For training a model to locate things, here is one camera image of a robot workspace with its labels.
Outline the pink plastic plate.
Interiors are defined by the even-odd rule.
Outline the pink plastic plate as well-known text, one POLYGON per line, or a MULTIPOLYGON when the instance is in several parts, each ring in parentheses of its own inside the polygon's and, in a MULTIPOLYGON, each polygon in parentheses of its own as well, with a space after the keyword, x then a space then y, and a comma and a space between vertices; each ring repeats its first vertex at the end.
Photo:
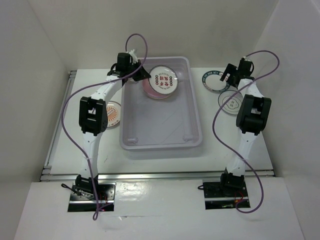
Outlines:
POLYGON ((155 96, 173 94, 179 85, 177 78, 171 75, 156 74, 142 81, 144 92, 155 96))

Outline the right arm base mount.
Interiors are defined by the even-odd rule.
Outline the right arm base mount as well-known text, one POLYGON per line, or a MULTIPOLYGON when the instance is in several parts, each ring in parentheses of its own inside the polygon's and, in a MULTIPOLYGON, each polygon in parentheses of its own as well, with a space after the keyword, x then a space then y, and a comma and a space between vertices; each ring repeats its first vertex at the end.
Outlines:
POLYGON ((250 208, 245 177, 222 173, 219 181, 204 181, 197 187, 203 191, 206 210, 250 208))

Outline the orange sunburst pattern plate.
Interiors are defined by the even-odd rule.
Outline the orange sunburst pattern plate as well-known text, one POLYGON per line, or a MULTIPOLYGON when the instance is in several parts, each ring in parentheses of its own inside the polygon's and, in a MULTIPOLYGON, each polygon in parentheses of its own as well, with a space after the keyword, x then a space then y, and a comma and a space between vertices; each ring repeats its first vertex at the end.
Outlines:
POLYGON ((116 101, 109 101, 106 106, 108 124, 107 128, 113 128, 120 123, 121 105, 116 101))

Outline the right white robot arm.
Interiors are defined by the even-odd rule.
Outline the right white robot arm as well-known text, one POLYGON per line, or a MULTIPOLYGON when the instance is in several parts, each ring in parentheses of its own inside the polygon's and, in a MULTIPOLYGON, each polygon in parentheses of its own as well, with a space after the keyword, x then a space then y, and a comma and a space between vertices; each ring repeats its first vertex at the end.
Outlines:
POLYGON ((227 83, 239 90, 242 103, 236 117, 236 126, 240 133, 240 142, 235 156, 227 164, 220 177, 219 192, 231 196, 245 184, 245 161, 249 157, 253 142, 265 129, 272 101, 259 91, 255 78, 251 76, 254 64, 246 57, 241 58, 238 66, 228 64, 222 79, 228 76, 227 83))

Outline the white plate red characters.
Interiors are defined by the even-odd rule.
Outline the white plate red characters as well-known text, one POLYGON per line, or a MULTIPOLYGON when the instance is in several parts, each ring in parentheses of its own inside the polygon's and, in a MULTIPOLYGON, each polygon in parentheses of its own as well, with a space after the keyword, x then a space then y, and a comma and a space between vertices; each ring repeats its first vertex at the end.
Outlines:
POLYGON ((149 75, 149 85, 157 94, 169 96, 178 89, 178 75, 168 66, 157 65, 149 71, 149 75))

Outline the lavender plastic plate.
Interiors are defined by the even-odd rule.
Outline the lavender plastic plate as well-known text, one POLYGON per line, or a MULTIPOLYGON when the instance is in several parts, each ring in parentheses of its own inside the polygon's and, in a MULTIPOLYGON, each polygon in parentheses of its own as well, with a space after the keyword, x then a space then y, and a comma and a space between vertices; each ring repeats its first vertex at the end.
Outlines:
POLYGON ((146 95, 149 97, 149 96, 153 96, 153 97, 156 97, 156 98, 165 98, 165 97, 168 97, 168 96, 172 96, 172 94, 168 94, 168 95, 159 95, 159 96, 156 96, 156 95, 152 95, 148 92, 145 92, 146 95))

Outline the teal rimmed white plate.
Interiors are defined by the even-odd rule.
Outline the teal rimmed white plate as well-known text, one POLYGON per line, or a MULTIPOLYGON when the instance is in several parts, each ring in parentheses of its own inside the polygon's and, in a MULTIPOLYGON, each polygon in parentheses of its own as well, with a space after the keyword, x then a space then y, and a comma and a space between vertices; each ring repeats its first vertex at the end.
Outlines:
POLYGON ((213 93, 223 93, 227 91, 230 86, 225 80, 221 81, 223 74, 224 73, 219 70, 210 70, 205 72, 201 78, 203 86, 213 93))

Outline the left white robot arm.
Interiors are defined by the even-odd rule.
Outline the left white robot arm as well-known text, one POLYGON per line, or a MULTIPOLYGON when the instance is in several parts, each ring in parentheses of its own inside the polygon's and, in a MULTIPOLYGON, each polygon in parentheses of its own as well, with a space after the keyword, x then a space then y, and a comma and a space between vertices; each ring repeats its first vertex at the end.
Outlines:
POLYGON ((103 132, 108 127, 107 103, 128 79, 138 82, 150 75, 143 68, 135 50, 120 52, 103 85, 79 102, 79 126, 83 136, 84 161, 76 177, 75 186, 88 200, 99 195, 98 153, 103 132))

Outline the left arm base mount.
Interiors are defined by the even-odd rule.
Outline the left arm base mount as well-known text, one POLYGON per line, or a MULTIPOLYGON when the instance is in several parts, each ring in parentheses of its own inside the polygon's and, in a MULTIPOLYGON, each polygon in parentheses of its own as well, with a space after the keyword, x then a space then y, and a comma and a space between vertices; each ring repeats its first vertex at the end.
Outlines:
POLYGON ((100 184, 97 187, 97 200, 94 193, 86 192, 76 188, 73 183, 72 187, 61 184, 64 189, 70 190, 70 197, 67 211, 70 213, 77 212, 95 212, 97 200, 100 212, 113 212, 115 208, 116 184, 100 184))

